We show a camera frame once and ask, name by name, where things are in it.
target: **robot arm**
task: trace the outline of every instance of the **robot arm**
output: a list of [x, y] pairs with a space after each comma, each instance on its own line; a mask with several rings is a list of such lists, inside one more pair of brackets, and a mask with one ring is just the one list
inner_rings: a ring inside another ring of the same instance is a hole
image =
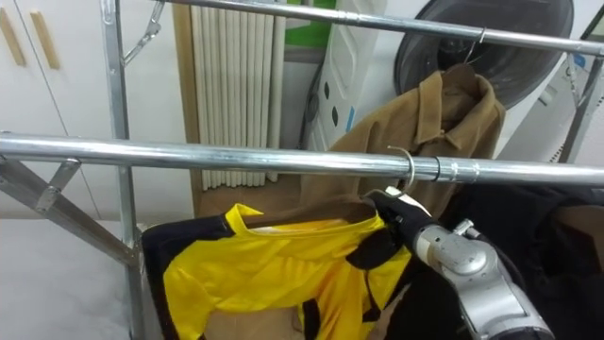
[[479, 340], [554, 339], [497, 251], [465, 220], [453, 231], [439, 226], [415, 200], [393, 187], [367, 197], [405, 245], [455, 289], [461, 315]]

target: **white appliance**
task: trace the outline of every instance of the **white appliance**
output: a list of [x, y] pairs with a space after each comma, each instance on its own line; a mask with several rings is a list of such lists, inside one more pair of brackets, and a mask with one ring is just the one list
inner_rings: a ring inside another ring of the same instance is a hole
[[[337, 9], [578, 39], [602, 5], [604, 0], [340, 0]], [[400, 75], [398, 87], [404, 93], [436, 69], [464, 61], [471, 43], [334, 25], [308, 149], [329, 149], [368, 113], [397, 96], [393, 81], [396, 60], [400, 61], [396, 70]], [[457, 55], [449, 55], [451, 49]], [[495, 155], [511, 138], [563, 59], [564, 54], [560, 53], [486, 43], [473, 50], [469, 62], [477, 73], [494, 83], [497, 97], [508, 108]]]
[[[574, 55], [565, 62], [553, 79], [547, 84], [539, 100], [533, 105], [527, 118], [520, 124], [512, 135], [510, 142], [499, 154], [499, 159], [505, 161], [525, 162], [556, 162], [562, 152], [568, 129], [575, 116], [576, 106], [574, 94], [571, 91], [571, 69], [569, 62], [574, 64], [574, 78], [577, 93], [585, 88], [587, 77], [592, 68], [594, 57]], [[604, 78], [599, 80], [585, 119], [588, 119], [588, 129], [575, 163], [601, 166], [601, 146], [604, 144], [604, 97], [601, 96]]]

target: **white cabinet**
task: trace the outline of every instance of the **white cabinet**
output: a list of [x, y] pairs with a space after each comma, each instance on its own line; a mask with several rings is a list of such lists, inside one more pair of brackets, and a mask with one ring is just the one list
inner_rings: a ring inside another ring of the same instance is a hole
[[[40, 60], [47, 95], [54, 99], [55, 114], [64, 125], [63, 133], [111, 138], [98, 1], [15, 0], [15, 3]], [[155, 3], [128, 0], [121, 5], [123, 44], [127, 51], [142, 36]], [[50, 67], [31, 13], [43, 18], [59, 68]], [[160, 23], [160, 34], [126, 67], [130, 138], [185, 143], [171, 5], [165, 6]], [[100, 217], [119, 218], [115, 168], [84, 165], [82, 169]], [[193, 216], [187, 170], [135, 168], [134, 186], [137, 215], [143, 222]]]
[[[12, 1], [0, 1], [5, 20], [4, 28], [14, 33], [14, 41], [21, 50], [25, 65], [20, 66], [8, 48], [6, 30], [0, 38], [0, 130], [64, 136], [65, 129], [53, 98], [48, 92], [44, 74], [29, 42], [17, 8]], [[57, 163], [28, 162], [30, 168], [49, 180], [58, 168]], [[91, 194], [81, 172], [72, 179], [64, 194], [78, 206], [98, 217]], [[0, 192], [0, 214], [3, 217], [35, 216], [28, 207]]]

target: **hanger hook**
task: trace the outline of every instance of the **hanger hook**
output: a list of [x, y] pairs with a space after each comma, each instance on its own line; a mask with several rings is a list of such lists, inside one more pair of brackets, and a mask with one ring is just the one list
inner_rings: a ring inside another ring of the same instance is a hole
[[[486, 33], [487, 33], [487, 27], [485, 26], [482, 28], [482, 33], [480, 33], [480, 39], [478, 40], [478, 44], [482, 44], [482, 42], [484, 41], [484, 35]], [[470, 60], [470, 57], [472, 56], [472, 53], [474, 53], [474, 48], [476, 47], [476, 44], [477, 44], [477, 42], [472, 42], [472, 46], [470, 46], [470, 51], [465, 56], [463, 63], [468, 63], [468, 61]]]
[[478, 43], [482, 43], [484, 42], [484, 35], [487, 34], [487, 26], [482, 28], [482, 33], [480, 33], [480, 40], [478, 41]]
[[394, 198], [399, 198], [409, 191], [409, 189], [413, 185], [413, 182], [415, 181], [415, 162], [413, 161], [413, 156], [411, 155], [411, 153], [409, 153], [409, 151], [407, 151], [403, 147], [388, 145], [387, 148], [393, 149], [393, 150], [398, 150], [398, 151], [404, 153], [405, 157], [407, 158], [407, 161], [409, 161], [409, 168], [410, 168], [411, 174], [409, 175], [409, 178], [407, 180], [405, 180], [405, 185], [401, 189], [400, 194], [398, 194], [394, 197]]

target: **clothing rack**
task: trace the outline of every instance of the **clothing rack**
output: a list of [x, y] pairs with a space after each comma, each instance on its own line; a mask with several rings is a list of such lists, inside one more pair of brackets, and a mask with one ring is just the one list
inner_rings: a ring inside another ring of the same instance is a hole
[[[433, 23], [423, 20], [358, 14], [253, 1], [172, 0], [179, 4], [235, 9], [254, 13], [322, 21], [333, 24], [412, 32], [519, 47], [596, 56], [586, 89], [565, 143], [564, 159], [572, 161], [579, 149], [593, 106], [593, 93], [602, 73], [604, 43], [582, 42], [485, 27]], [[136, 143], [129, 139], [124, 68], [159, 33], [164, 1], [156, 4], [137, 46], [124, 54], [120, 0], [100, 0], [110, 114], [115, 140], [47, 137], [0, 133], [0, 190], [57, 223], [93, 247], [126, 265], [133, 339], [144, 339], [139, 230], [136, 227], [131, 166], [276, 171], [296, 174], [338, 174], [364, 177], [463, 183], [569, 184], [604, 187], [604, 168], [519, 161], [468, 160], [445, 157], [406, 157], [309, 151], [206, 146], [199, 144]], [[61, 162], [46, 182], [20, 161]], [[114, 237], [61, 191], [81, 163], [117, 165], [121, 221], [125, 234]]]

